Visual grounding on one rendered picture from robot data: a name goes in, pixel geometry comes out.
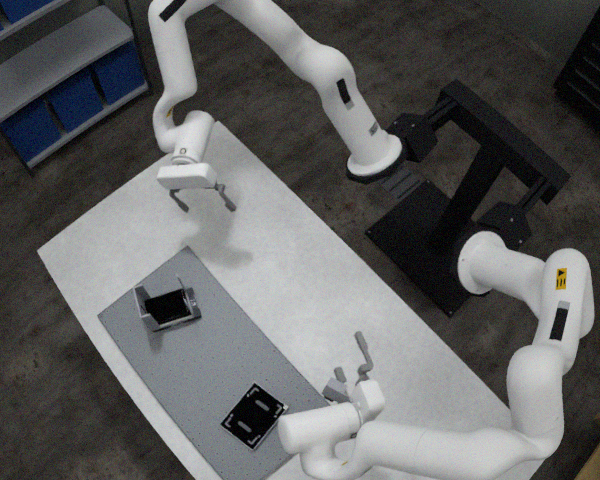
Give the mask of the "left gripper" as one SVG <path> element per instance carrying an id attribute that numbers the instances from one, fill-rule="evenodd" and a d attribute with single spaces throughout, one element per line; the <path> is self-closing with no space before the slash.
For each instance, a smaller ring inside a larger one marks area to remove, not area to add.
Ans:
<path id="1" fill-rule="evenodd" d="M 357 370 L 360 378 L 355 383 L 356 387 L 349 395 L 353 402 L 352 405 L 358 413 L 361 428 L 366 422 L 374 421 L 376 419 L 376 417 L 384 410 L 386 402 L 377 381 L 369 379 L 369 376 L 366 374 L 373 369 L 374 364 L 368 353 L 368 345 L 362 332 L 355 332 L 354 337 L 366 360 L 366 364 L 360 365 Z M 338 381 L 343 383 L 347 382 L 341 366 L 335 367 L 333 371 Z"/>

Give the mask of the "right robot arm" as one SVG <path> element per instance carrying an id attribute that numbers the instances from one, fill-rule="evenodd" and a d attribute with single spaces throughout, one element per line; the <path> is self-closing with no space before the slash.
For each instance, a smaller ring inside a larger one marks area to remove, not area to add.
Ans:
<path id="1" fill-rule="evenodd" d="M 148 20 L 165 86 L 154 109 L 153 127 L 160 149 L 173 153 L 172 161 L 202 163 L 214 126 L 213 117 L 203 111 L 189 112 L 180 126 L 172 117 L 175 104 L 197 91 L 185 20 L 211 4 L 245 25 L 316 88 L 325 113 L 352 153 L 348 159 L 352 174 L 372 175 L 397 159 L 401 142 L 381 130 L 357 89 L 348 59 L 310 38 L 271 0 L 153 0 Z"/>

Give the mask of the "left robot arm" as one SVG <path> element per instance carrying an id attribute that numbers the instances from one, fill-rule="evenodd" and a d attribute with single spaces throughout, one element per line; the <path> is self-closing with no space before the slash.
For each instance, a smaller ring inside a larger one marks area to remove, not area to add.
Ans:
<path id="1" fill-rule="evenodd" d="M 377 465 L 438 480 L 495 480 L 519 463 L 556 451 L 564 433 L 562 374 L 594 323 L 589 263 L 570 248 L 554 252 L 546 263 L 505 248 L 493 232 L 473 235 L 460 253 L 458 275 L 469 292 L 498 290 L 526 302 L 539 319 L 532 345 L 517 350 L 508 366 L 511 428 L 457 432 L 386 421 L 360 428 L 351 397 L 344 394 L 348 385 L 331 377 L 321 394 L 341 404 L 278 421 L 283 448 L 299 452 L 307 476 L 355 480 Z M 338 458 L 335 445 L 354 438 L 350 459 Z"/>

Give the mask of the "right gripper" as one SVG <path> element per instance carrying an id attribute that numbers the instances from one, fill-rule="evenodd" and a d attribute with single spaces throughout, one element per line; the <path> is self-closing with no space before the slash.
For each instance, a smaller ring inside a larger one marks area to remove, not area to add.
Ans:
<path id="1" fill-rule="evenodd" d="M 186 165 L 179 165 L 186 164 Z M 175 196 L 182 189 L 205 188 L 215 189 L 225 201 L 225 207 L 233 213 L 236 211 L 236 205 L 225 195 L 225 185 L 217 184 L 217 173 L 206 163 L 195 164 L 194 162 L 176 158 L 172 161 L 172 166 L 162 166 L 159 169 L 156 180 L 165 188 L 170 189 L 170 197 L 186 213 L 189 207 Z M 215 183 L 216 182 L 216 183 Z M 177 191 L 176 191 L 177 190 Z"/>

